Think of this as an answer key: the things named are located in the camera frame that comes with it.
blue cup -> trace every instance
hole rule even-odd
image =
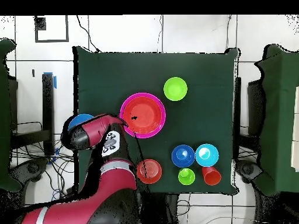
[[[202,144],[195,151],[196,162],[203,167],[211,167],[219,159],[219,153],[212,144]]]
[[[195,160],[194,150],[188,145],[179,145],[172,151],[171,159],[177,167],[189,167]]]

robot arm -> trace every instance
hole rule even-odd
[[[35,209],[25,215],[22,224],[140,224],[124,124],[113,115],[102,114],[63,133],[63,144],[72,150],[94,147],[89,171],[100,170],[100,176],[91,176],[98,189],[87,199]]]

lime green bowl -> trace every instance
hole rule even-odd
[[[187,94],[187,83],[182,78],[169,78],[164,84],[164,94],[174,102],[182,100]]]
[[[195,181],[195,174],[194,171],[191,169],[180,169],[179,172],[179,181],[184,185],[184,186],[189,186]]]

red cup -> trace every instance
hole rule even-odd
[[[214,167],[203,167],[204,182],[210,186],[217,185],[221,180],[221,174]]]

blue bowl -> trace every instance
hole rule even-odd
[[[219,153],[212,144],[202,144],[195,151],[196,162],[203,167],[211,167],[219,159]]]
[[[83,123],[83,122],[85,122],[85,121],[88,121],[88,120],[90,120],[91,118],[93,118],[93,116],[90,115],[90,114],[79,114],[79,115],[77,115],[77,116],[76,116],[75,118],[73,118],[72,121],[69,123],[69,125],[68,125],[68,131],[69,131],[72,127],[74,127],[74,126],[76,126],[76,125],[78,125],[78,124],[81,124],[81,123]]]
[[[195,160],[194,150],[188,145],[179,145],[172,151],[171,159],[177,167],[189,167]]]

